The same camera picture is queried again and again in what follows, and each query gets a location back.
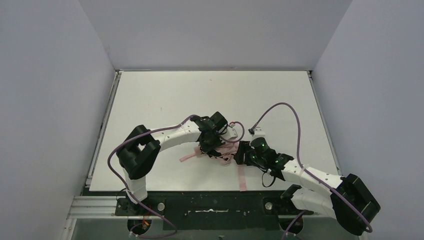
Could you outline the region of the pink folding umbrella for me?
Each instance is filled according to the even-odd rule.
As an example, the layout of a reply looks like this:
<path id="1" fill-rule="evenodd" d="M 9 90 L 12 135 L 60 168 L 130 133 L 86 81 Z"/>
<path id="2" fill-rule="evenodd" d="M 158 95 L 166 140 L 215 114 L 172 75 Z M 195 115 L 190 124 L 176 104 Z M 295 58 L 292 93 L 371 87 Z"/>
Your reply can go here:
<path id="1" fill-rule="evenodd" d="M 221 165 L 225 166 L 225 165 L 229 165 L 232 160 L 235 160 L 235 155 L 237 153 L 238 148 L 239 148 L 239 143 L 225 142 L 223 145 L 216 147 L 209 152 L 205 152 L 200 149 L 200 146 L 196 146 L 194 148 L 193 153 L 183 156 L 182 158 L 179 159 L 179 161 L 184 162 L 194 157 L 198 158 L 203 155 L 207 155 L 209 158 L 215 159 Z M 239 190 L 241 192 L 246 192 L 248 190 L 247 181 L 245 176 L 245 169 L 242 165 L 237 165 L 237 174 L 238 174 Z"/>

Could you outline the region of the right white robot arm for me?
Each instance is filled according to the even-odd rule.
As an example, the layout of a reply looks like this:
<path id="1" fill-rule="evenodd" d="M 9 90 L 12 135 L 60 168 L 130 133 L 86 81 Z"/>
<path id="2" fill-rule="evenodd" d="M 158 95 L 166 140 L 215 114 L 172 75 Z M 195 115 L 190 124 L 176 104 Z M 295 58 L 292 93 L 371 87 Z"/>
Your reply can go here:
<path id="1" fill-rule="evenodd" d="M 282 196 L 285 202 L 297 210 L 333 218 L 353 235 L 368 231 L 381 210 L 357 175 L 335 175 L 301 164 L 296 158 L 270 148 L 264 137 L 242 141 L 234 159 L 239 165 L 254 166 L 290 182 L 292 185 Z"/>

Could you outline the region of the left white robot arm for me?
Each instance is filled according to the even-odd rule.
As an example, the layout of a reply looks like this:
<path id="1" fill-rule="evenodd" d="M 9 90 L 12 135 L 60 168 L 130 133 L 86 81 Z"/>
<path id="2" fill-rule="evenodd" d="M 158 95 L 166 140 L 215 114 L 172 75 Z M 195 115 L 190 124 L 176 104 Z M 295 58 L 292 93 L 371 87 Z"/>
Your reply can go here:
<path id="1" fill-rule="evenodd" d="M 186 143 L 198 143 L 203 152 L 224 144 L 220 132 L 228 121 L 220 112 L 212 116 L 190 115 L 181 123 L 158 129 L 136 126 L 113 152 L 124 170 L 127 198 L 134 204 L 148 197 L 146 175 L 152 170 L 158 154 Z"/>

